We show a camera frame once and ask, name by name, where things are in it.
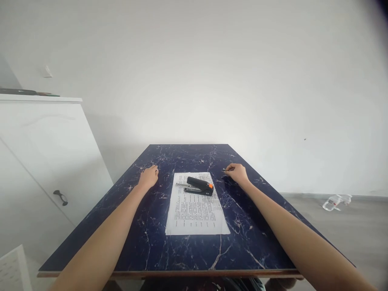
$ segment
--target white cabinet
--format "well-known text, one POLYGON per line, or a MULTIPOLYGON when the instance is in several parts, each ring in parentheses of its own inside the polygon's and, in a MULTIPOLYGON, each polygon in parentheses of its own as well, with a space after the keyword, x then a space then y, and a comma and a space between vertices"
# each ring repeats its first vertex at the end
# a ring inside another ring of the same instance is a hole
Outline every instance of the white cabinet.
POLYGON ((113 183, 81 104, 55 98, 0 102, 0 137, 77 225, 113 183), (56 190, 67 198, 66 206, 56 190))
POLYGON ((0 257, 22 244, 33 290, 46 290, 38 269, 74 225, 1 140, 0 165, 0 257))
POLYGON ((33 285, 113 185, 81 101, 0 94, 0 257, 23 244, 33 285))

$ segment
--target white wall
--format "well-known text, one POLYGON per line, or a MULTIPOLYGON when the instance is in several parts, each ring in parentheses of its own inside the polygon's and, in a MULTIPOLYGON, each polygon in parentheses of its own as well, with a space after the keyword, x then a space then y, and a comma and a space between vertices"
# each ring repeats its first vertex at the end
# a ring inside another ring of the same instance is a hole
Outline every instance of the white wall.
POLYGON ((83 98, 113 180, 150 143, 229 143, 280 192, 388 196, 387 30, 367 0, 0 4, 22 87, 83 98))

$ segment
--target document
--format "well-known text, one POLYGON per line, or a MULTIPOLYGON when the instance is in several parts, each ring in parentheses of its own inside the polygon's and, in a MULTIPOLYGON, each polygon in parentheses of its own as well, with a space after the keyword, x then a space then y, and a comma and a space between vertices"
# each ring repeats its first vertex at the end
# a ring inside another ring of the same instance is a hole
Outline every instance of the document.
POLYGON ((211 197, 185 193, 187 177, 205 180, 213 184, 210 173, 175 173, 167 215, 166 235, 230 234, 216 188, 211 197))

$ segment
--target black stapler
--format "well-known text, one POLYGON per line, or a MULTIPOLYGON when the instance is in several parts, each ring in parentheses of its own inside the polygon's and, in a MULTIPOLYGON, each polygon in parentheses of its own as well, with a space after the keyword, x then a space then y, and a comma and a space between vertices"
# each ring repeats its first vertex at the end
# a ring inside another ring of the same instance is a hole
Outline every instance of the black stapler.
POLYGON ((212 184, 193 177, 187 177, 187 184, 176 183, 176 186, 184 187, 186 193, 200 194, 205 196, 212 196, 214 190, 214 186, 212 184))

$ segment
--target table edge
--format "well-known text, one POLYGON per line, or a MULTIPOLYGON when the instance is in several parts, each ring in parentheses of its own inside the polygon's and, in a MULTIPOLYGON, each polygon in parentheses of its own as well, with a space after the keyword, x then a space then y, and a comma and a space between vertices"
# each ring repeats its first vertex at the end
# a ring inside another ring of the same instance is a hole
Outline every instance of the table edge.
MULTIPOLYGON (((38 272, 37 278, 55 278, 61 272, 38 272)), ((190 271, 127 271, 113 272, 109 280, 146 277, 260 277, 260 278, 304 278, 296 269, 269 270, 190 270, 190 271)))

